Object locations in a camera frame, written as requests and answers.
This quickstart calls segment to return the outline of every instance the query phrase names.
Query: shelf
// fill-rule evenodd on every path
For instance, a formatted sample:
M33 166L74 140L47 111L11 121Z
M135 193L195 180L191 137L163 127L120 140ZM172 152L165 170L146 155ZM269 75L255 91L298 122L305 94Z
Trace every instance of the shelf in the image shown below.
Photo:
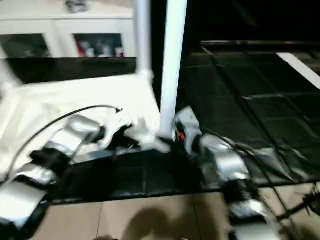
M88 11L70 13L64 0L0 0L0 21L132 19L134 0L87 0Z

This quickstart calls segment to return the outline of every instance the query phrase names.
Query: white frame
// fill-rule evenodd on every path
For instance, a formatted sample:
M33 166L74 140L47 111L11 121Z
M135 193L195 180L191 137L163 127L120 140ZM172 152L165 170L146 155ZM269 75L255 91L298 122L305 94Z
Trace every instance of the white frame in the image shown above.
M53 25L68 58L80 57L73 34L121 34L124 56L137 56L132 19L53 20Z
M62 58L63 51L53 29L51 20L5 20L0 21L0 35L41 34L53 58ZM0 46L0 59L6 59Z

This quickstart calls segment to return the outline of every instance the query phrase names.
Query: glass cabinet door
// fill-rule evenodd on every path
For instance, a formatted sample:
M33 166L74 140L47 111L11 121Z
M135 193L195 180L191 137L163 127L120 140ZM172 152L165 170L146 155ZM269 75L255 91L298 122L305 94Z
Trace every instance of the glass cabinet door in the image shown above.
M87 58L123 58L125 56L121 34L73 34L78 54Z
M0 35L0 44L7 58L51 58L42 34Z

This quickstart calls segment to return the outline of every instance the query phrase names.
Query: black platform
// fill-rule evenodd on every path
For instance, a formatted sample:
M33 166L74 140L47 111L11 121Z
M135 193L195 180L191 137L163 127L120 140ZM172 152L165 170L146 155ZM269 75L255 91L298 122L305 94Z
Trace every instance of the black platform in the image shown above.
M25 83L135 70L133 58L13 59L10 64ZM154 91L159 96L157 86ZM183 62L177 111L191 105L201 126L261 150L261 164L272 185L284 186L320 181L319 100L319 90L276 54L220 54L214 58L197 54ZM252 159L243 158L253 180L260 187L270 186ZM153 150L74 165L60 183L54 203L219 190L209 160L190 159L182 151L162 154Z

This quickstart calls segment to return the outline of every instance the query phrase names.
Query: beige floor tile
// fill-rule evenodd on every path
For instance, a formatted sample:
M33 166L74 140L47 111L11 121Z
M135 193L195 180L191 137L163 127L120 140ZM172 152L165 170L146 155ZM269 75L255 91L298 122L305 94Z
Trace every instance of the beige floor tile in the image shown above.
M230 224L220 193L193 195L201 240L227 240Z
M93 240L102 203L52 206L32 240Z
M98 235L119 240L199 240L193 197L104 202Z
M311 188L311 184L302 184L277 187L277 190L287 206L292 208L302 201L304 194L309 193ZM276 214L283 213L283 208L271 189L263 189L261 192L266 202L275 210ZM303 240L320 240L320 216L313 212L309 215L307 210L302 210L293 215L293 219Z

